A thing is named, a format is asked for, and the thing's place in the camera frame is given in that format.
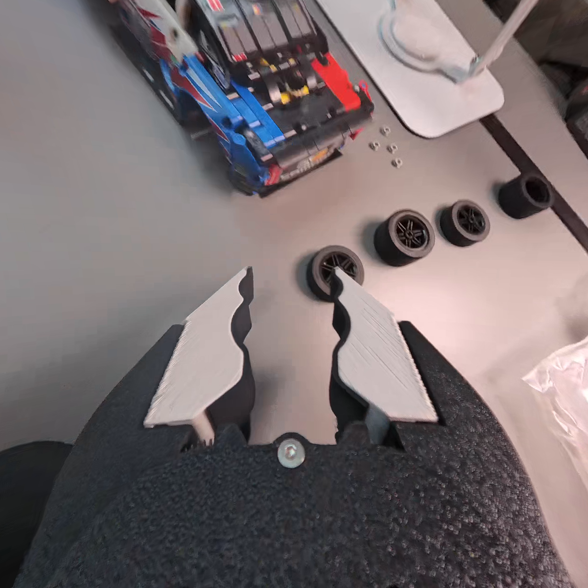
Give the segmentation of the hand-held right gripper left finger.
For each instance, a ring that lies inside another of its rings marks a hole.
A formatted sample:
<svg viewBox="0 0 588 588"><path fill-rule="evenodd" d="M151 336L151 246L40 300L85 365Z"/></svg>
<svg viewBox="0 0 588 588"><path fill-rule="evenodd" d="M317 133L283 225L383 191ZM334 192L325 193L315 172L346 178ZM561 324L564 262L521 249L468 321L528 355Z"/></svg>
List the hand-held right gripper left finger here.
<svg viewBox="0 0 588 588"><path fill-rule="evenodd" d="M251 437L255 381L245 340L252 328L254 271L246 266L183 322L143 420L146 429L190 426L201 442L235 425Z"/></svg>

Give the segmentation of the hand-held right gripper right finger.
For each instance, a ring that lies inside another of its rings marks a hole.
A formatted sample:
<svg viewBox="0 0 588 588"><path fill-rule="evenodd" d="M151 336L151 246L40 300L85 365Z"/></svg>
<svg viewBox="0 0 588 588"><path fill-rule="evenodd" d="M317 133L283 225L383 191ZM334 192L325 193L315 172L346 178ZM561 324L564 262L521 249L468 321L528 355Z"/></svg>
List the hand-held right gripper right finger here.
<svg viewBox="0 0 588 588"><path fill-rule="evenodd" d="M330 407L336 439L363 423L370 442L399 442L396 423L439 424L440 416L394 314L343 269L332 279Z"/></svg>

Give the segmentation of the black toy wheel with rim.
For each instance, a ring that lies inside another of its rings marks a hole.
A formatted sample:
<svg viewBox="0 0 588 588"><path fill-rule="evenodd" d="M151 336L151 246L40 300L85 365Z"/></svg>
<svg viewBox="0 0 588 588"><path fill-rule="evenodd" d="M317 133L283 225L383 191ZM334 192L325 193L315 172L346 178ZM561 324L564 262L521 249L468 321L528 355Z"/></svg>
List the black toy wheel with rim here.
<svg viewBox="0 0 588 588"><path fill-rule="evenodd" d="M401 209L381 222L373 237L379 258L401 267L425 258L435 246L435 231L430 221L412 209Z"/></svg>
<svg viewBox="0 0 588 588"><path fill-rule="evenodd" d="M441 210L439 228L449 243L466 247L486 239L490 231L490 220L477 203L462 199Z"/></svg>
<svg viewBox="0 0 588 588"><path fill-rule="evenodd" d="M306 266L306 283L322 302L332 301L332 282L336 268L359 285L364 283L364 266L360 257L347 247L330 245L315 252Z"/></svg>

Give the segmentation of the grey desk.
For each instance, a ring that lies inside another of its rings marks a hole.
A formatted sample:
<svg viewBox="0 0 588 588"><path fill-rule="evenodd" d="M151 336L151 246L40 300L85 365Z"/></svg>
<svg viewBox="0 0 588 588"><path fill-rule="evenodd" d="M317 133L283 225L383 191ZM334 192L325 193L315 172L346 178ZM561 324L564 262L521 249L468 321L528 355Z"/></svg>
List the grey desk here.
<svg viewBox="0 0 588 588"><path fill-rule="evenodd" d="M416 137L368 80L373 122L341 158L268 198L242 196L215 138L182 132L105 9L1 1L1 449L74 441L158 338L244 266L255 288L252 442L295 432L333 443L333 307L310 294L305 263L343 245L363 261L365 288L494 411L573 583L587 587L587 489L522 381L587 335L587 253L550 210L503 214L495 191L518 167L489 131ZM462 199L490 220L486 239L466 247L439 228ZM436 240L394 267L373 237L401 209L423 214Z"/></svg>

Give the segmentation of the clear plastic bag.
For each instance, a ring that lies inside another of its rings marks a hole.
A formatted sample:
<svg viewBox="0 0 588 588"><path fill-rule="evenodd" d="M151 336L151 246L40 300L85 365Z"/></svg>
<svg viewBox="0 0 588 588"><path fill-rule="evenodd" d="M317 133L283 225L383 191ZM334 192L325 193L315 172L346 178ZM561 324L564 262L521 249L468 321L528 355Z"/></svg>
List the clear plastic bag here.
<svg viewBox="0 0 588 588"><path fill-rule="evenodd" d="M542 359L522 380L541 398L548 425L587 487L587 338Z"/></svg>

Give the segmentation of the person's black clothing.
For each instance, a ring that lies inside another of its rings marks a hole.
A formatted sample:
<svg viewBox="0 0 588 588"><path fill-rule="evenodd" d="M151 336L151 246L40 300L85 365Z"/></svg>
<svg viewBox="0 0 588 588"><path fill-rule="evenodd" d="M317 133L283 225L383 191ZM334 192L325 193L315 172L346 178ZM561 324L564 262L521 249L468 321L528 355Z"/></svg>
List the person's black clothing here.
<svg viewBox="0 0 588 588"><path fill-rule="evenodd" d="M42 441L1 452L1 534L38 527L72 448L69 443Z"/></svg>

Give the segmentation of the black rubber toy tyre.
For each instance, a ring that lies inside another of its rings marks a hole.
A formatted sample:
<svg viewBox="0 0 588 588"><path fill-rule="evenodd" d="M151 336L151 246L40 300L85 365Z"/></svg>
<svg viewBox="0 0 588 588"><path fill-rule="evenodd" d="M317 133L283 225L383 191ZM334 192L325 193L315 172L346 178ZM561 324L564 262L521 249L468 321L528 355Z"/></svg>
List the black rubber toy tyre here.
<svg viewBox="0 0 588 588"><path fill-rule="evenodd" d="M549 182L535 173L521 173L497 192L500 209L514 219L524 219L547 210L554 200L554 190Z"/></svg>

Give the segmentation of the blue white toy race car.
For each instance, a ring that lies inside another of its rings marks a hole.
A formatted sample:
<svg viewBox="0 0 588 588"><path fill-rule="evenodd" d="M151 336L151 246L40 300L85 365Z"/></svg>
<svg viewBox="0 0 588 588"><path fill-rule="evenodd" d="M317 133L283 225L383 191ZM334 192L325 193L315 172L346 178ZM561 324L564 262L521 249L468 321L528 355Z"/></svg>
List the blue white toy race car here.
<svg viewBox="0 0 588 588"><path fill-rule="evenodd" d="M113 33L175 120L213 131L265 197L342 155L373 117L305 1L110 1Z"/></svg>

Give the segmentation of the white lamp base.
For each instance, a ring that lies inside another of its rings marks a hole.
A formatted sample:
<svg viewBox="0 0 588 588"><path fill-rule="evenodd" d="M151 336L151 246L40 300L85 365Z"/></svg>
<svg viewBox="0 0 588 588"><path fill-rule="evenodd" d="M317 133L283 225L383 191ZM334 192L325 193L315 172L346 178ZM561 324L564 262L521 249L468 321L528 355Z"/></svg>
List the white lamp base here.
<svg viewBox="0 0 588 588"><path fill-rule="evenodd" d="M402 123L437 138L494 114L489 70L465 79L474 51L437 1L319 1Z"/></svg>

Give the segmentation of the silver monitor stand pole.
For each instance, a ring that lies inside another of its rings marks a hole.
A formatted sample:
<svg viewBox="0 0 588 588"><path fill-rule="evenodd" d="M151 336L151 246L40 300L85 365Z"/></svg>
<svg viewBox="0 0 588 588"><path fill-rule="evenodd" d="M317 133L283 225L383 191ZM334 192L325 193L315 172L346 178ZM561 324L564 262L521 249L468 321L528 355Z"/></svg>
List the silver monitor stand pole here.
<svg viewBox="0 0 588 588"><path fill-rule="evenodd" d="M520 1L517 7L511 13L510 17L503 24L502 29L486 52L480 56L475 57L471 62L468 70L461 70L459 73L457 73L454 79L454 83L458 85L464 84L466 81L473 79L485 70L488 70L490 65L494 63L502 54L508 41L514 36L515 32L518 30L533 8L537 5L537 3L538 1Z"/></svg>

